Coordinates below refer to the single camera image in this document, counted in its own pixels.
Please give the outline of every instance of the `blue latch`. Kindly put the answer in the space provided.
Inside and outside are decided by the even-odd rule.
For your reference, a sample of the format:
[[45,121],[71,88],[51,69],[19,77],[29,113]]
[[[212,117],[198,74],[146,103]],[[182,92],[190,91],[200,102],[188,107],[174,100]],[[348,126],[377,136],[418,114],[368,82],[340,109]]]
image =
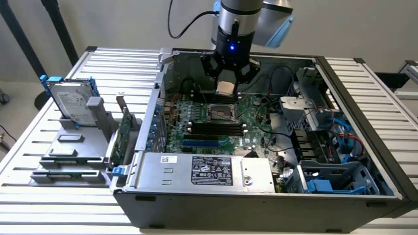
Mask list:
[[328,180],[311,180],[307,182],[307,190],[311,193],[359,195],[364,192],[365,187],[361,186],[353,190],[332,190],[331,182]]
[[348,132],[351,131],[351,126],[347,123],[344,123],[341,120],[339,120],[337,118],[329,118],[329,120],[336,122],[339,125],[341,125],[347,129]]
[[39,78],[38,78],[38,81],[39,81],[41,86],[45,89],[46,95],[50,97],[50,90],[49,90],[49,87],[47,87],[47,84],[46,84],[46,80],[47,80],[47,76],[46,75],[41,75]]
[[112,170],[112,176],[124,176],[124,168],[122,167],[114,167]]
[[89,77],[87,82],[89,82],[89,85],[90,85],[91,95],[93,96],[100,96],[98,90],[97,90],[97,85],[96,85],[96,80],[91,77]]
[[53,76],[53,77],[49,77],[46,82],[61,82],[62,81],[62,77],[58,77],[58,76]]

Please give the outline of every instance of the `black pole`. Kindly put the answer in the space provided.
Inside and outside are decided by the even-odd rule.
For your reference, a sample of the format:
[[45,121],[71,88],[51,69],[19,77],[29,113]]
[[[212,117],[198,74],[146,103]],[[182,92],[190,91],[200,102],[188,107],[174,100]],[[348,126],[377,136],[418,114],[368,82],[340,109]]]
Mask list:
[[18,43],[19,49],[30,63],[35,76],[46,75],[6,0],[0,0],[0,13]]
[[47,11],[47,14],[49,14],[53,26],[54,26],[54,30],[57,31],[57,34],[59,37],[59,42],[62,43],[62,46],[66,52],[69,62],[71,66],[74,66],[78,61],[78,55],[77,55],[75,48],[71,44],[71,40],[70,40],[70,36],[66,30],[63,19],[59,15],[58,2],[57,0],[41,0],[41,4],[43,5]]

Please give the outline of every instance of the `motherboard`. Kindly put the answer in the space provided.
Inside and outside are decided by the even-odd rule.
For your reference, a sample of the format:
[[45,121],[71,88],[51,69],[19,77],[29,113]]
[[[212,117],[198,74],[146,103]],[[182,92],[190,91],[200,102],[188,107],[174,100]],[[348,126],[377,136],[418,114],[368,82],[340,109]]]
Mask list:
[[265,150],[272,138],[264,132],[270,132],[266,98],[246,94],[216,100],[202,95],[201,100],[196,96],[174,95],[168,101],[164,105],[166,153],[234,156],[256,153],[257,157],[273,157]]

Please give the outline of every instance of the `power supply label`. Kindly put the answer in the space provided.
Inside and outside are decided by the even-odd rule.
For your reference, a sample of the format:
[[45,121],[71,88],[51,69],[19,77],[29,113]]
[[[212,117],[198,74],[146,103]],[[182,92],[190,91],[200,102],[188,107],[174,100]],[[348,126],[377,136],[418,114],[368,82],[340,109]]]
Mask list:
[[190,183],[193,185],[232,186],[230,158],[192,157]]

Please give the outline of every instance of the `metal chassis wall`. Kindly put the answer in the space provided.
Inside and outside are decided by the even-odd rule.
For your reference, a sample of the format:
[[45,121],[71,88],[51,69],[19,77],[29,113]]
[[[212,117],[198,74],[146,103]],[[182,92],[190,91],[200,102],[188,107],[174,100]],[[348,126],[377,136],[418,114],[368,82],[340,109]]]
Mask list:
[[308,194],[209,195],[114,190],[113,196],[133,226],[140,228],[348,233],[375,218],[397,217],[418,207],[418,191],[321,56],[254,53],[254,56],[313,58],[324,71],[353,122],[401,199],[367,196],[349,199]]

